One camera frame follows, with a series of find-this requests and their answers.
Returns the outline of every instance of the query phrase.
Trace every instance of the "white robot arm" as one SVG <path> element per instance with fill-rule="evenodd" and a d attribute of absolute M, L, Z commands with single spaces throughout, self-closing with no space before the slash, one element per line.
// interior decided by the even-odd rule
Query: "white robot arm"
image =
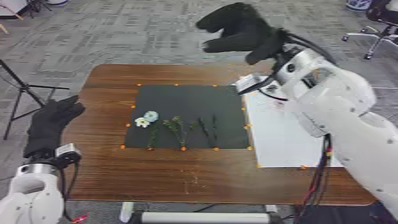
<path fill-rule="evenodd" d="M 297 95 L 297 84 L 313 75 L 324 77 Z M 311 49 L 285 64 L 276 80 L 295 103 L 302 127 L 315 137 L 331 133 L 338 160 L 398 219 L 398 130 L 370 112 L 377 100 L 368 81 Z"/>
<path fill-rule="evenodd" d="M 55 224 L 64 213 L 64 193 L 59 190 L 59 169 L 80 161 L 73 144 L 57 148 L 55 159 L 18 168 L 9 194 L 0 201 L 0 219 L 7 224 Z"/>

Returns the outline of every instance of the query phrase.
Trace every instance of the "chair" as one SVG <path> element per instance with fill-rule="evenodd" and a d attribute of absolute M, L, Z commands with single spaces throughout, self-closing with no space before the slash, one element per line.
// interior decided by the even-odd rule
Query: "chair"
<path fill-rule="evenodd" d="M 370 8 L 366 10 L 366 17 L 372 21 L 377 21 L 388 25 L 384 31 L 381 32 L 372 26 L 366 26 L 359 33 L 347 33 L 343 36 L 343 41 L 349 41 L 350 36 L 365 36 L 377 38 L 375 43 L 370 47 L 365 59 L 370 60 L 373 53 L 382 42 L 388 42 L 395 47 L 398 47 L 398 32 L 393 33 L 393 28 L 398 27 L 398 11 L 389 11 L 386 5 L 391 0 L 373 0 Z"/>

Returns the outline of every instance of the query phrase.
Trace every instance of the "black mat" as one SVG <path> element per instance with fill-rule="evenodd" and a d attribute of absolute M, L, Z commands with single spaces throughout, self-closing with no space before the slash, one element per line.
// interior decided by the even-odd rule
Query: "black mat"
<path fill-rule="evenodd" d="M 249 146 L 246 116 L 242 111 L 242 97 L 231 86 L 144 86 L 139 90 L 135 111 L 132 116 L 132 127 L 128 128 L 125 145 L 126 148 L 148 148 L 148 128 L 135 126 L 135 119 L 148 111 L 160 114 L 160 122 L 182 117 L 185 130 L 189 123 L 198 122 L 201 117 L 214 135 L 214 116 L 217 124 L 217 146 L 222 149 L 242 149 Z M 214 148 L 203 129 L 198 126 L 189 132 L 189 148 Z M 155 148 L 180 148 L 176 137 L 164 125 L 158 129 Z"/>

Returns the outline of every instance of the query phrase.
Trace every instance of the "wooden table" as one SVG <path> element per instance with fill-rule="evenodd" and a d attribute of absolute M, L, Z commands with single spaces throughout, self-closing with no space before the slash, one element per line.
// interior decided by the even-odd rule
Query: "wooden table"
<path fill-rule="evenodd" d="M 256 168 L 249 150 L 121 149 L 139 85 L 228 85 L 249 66 L 100 65 L 80 99 L 87 111 L 64 142 L 84 153 L 73 200 L 299 204 L 311 171 Z M 324 204 L 368 205 L 375 198 L 334 168 Z"/>

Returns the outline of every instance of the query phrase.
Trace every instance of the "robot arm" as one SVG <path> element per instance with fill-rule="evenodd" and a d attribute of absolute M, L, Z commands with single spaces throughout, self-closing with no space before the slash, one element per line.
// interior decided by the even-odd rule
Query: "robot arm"
<path fill-rule="evenodd" d="M 251 5 L 235 3 L 199 21 L 198 27 L 208 32 L 222 29 L 221 38 L 205 43 L 205 51 L 221 52 L 221 45 L 222 51 L 253 51 L 249 64 L 276 60 L 267 80 L 246 78 L 237 83 L 238 92 L 246 94 L 277 81 L 301 125 L 313 137 L 331 134 L 338 160 L 398 219 L 398 130 L 370 112 L 377 102 L 370 83 L 336 66 L 325 50 L 301 36 L 272 28 L 265 21 L 256 22 L 261 18 L 253 10 Z M 263 39 L 258 29 L 267 29 Z M 237 48 L 242 40 L 251 47 Z"/>
<path fill-rule="evenodd" d="M 82 158 L 73 144 L 59 147 L 64 127 L 86 110 L 77 100 L 75 96 L 50 101 L 34 115 L 23 152 L 29 161 L 18 168 L 9 194 L 0 201 L 2 223 L 59 223 L 68 194 L 59 191 L 57 173 Z"/>
<path fill-rule="evenodd" d="M 288 72 L 288 66 L 299 68 Z M 295 85 L 315 72 L 325 77 L 297 96 Z M 295 103 L 295 115 L 309 134 L 333 135 L 334 153 L 354 179 L 398 219 L 398 130 L 370 112 L 375 93 L 363 77 L 336 67 L 306 49 L 281 68 L 276 79 Z"/>

